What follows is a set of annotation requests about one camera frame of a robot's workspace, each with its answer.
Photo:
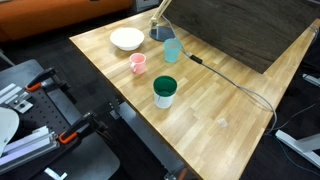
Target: green cup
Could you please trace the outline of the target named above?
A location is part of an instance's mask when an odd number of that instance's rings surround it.
[[[153,82],[154,101],[157,107],[167,109],[173,102],[177,82],[170,76],[160,76]]]

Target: wooden tabletop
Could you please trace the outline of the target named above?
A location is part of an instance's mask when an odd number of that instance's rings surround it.
[[[155,10],[71,37],[115,89],[159,133],[190,168],[203,179],[239,179],[273,113],[265,102],[233,86],[220,75],[180,53],[176,63],[164,60],[164,47],[149,37],[149,20]],[[122,27],[134,27],[145,40],[134,51],[115,47],[110,34]],[[235,83],[266,98],[275,108],[296,72],[314,31],[306,31],[260,74],[239,61],[174,26],[187,52],[220,71]],[[129,56],[141,52],[147,57],[147,71],[130,71]],[[155,106],[153,81],[169,75],[178,82],[173,105]],[[225,119],[227,127],[218,120]]]

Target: wooden board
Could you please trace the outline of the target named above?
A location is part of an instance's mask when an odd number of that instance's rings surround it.
[[[320,6],[307,0],[173,0],[164,14],[263,73],[319,17]]]

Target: black stand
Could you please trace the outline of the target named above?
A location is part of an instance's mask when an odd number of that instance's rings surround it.
[[[157,29],[151,29],[149,35],[152,39],[161,42],[170,38],[175,38],[172,29],[164,26],[157,26]]]

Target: blue cup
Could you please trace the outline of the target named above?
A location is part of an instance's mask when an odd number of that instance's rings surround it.
[[[164,58],[167,62],[174,63],[177,61],[182,45],[177,39],[167,39],[164,42]]]

